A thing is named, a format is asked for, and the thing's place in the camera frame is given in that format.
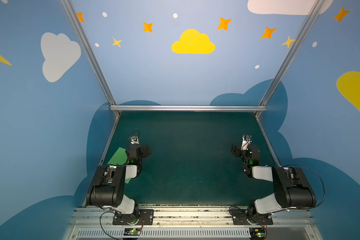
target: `green paper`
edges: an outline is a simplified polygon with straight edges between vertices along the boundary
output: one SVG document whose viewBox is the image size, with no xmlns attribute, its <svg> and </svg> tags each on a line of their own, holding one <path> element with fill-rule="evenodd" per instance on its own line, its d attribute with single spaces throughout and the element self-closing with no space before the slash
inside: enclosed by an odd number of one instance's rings
<svg viewBox="0 0 360 240">
<path fill-rule="evenodd" d="M 119 147 L 115 154 L 111 157 L 108 164 L 112 165 L 123 165 L 127 162 L 127 154 L 125 153 L 125 148 Z M 126 179 L 125 183 L 129 183 L 131 179 Z"/>
</svg>

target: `green mat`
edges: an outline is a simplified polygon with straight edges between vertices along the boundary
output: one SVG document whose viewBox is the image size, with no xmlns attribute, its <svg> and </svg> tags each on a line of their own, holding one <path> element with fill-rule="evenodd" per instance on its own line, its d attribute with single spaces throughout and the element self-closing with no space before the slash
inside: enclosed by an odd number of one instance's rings
<svg viewBox="0 0 360 240">
<path fill-rule="evenodd" d="M 123 165 L 127 162 L 127 154 L 125 153 L 125 148 L 119 147 L 115 154 L 111 157 L 108 164 L 112 165 Z M 125 180 L 125 183 L 129 183 L 131 179 L 128 178 Z"/>
<path fill-rule="evenodd" d="M 125 185 L 139 204 L 248 205 L 273 192 L 272 182 L 248 178 L 230 153 L 249 134 L 260 164 L 275 166 L 253 113 L 122 112 L 104 162 L 128 148 L 135 130 L 152 151 L 139 177 Z"/>
</svg>

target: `blue wall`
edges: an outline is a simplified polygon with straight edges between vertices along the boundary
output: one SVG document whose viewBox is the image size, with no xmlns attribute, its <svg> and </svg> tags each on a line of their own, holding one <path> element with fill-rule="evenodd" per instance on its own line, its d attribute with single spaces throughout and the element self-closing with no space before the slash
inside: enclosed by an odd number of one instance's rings
<svg viewBox="0 0 360 240">
<path fill-rule="evenodd" d="M 72 2 L 118 104 L 241 104 L 242 94 L 274 77 L 288 51 L 282 44 L 296 36 L 306 17 L 253 13 L 242 0 Z M 220 17 L 232 19 L 227 31 L 217 30 Z M 143 22 L 153 23 L 152 32 L 144 32 Z M 261 38 L 266 27 L 276 28 L 270 39 Z M 215 50 L 173 52 L 172 44 L 190 28 L 207 34 Z M 113 39 L 121 40 L 120 47 Z"/>
<path fill-rule="evenodd" d="M 45 77 L 43 34 L 79 42 L 59 0 L 4 2 L 0 55 L 10 65 L 0 62 L 0 240 L 61 239 L 115 115 L 82 49 L 58 81 Z"/>
<path fill-rule="evenodd" d="M 350 12 L 339 22 L 341 7 Z M 349 71 L 360 72 L 360 0 L 334 1 L 319 16 L 260 115 L 282 165 L 322 176 L 326 200 L 311 211 L 324 240 L 360 239 L 360 111 L 336 87 Z M 321 199 L 319 179 L 307 174 Z"/>
</svg>

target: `slotted vent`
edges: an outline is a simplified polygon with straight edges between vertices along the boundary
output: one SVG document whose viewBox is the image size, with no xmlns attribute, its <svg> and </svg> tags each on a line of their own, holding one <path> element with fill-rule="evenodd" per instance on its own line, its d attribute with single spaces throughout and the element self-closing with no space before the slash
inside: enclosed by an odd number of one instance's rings
<svg viewBox="0 0 360 240">
<path fill-rule="evenodd" d="M 123 229 L 106 230 L 113 236 L 121 238 Z M 108 236 L 101 228 L 82 228 L 77 234 L 82 238 L 107 238 Z M 143 229 L 140 238 L 243 238 L 250 237 L 249 228 L 165 228 L 165 229 Z"/>
</svg>

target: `black mounting plate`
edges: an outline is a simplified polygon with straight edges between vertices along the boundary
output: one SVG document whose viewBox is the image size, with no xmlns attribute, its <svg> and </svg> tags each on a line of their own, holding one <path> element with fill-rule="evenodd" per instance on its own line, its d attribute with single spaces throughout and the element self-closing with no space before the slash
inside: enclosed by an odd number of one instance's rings
<svg viewBox="0 0 360 240">
<path fill-rule="evenodd" d="M 152 225 L 154 219 L 153 209 L 139 209 L 139 216 L 144 218 L 144 225 Z M 128 226 L 141 226 L 143 220 L 140 218 L 135 225 L 129 225 L 125 220 L 120 218 L 118 215 L 114 215 L 112 225 L 128 225 Z"/>
<path fill-rule="evenodd" d="M 251 225 L 247 217 L 245 217 L 245 209 L 231 209 L 231 212 L 235 214 L 236 216 L 242 216 L 242 217 L 232 217 L 233 224 L 234 225 Z M 253 222 L 260 223 L 261 225 L 264 225 L 264 221 L 267 223 L 267 225 L 273 225 L 272 218 L 268 218 L 270 215 L 260 215 L 256 217 L 252 217 L 251 220 Z"/>
</svg>

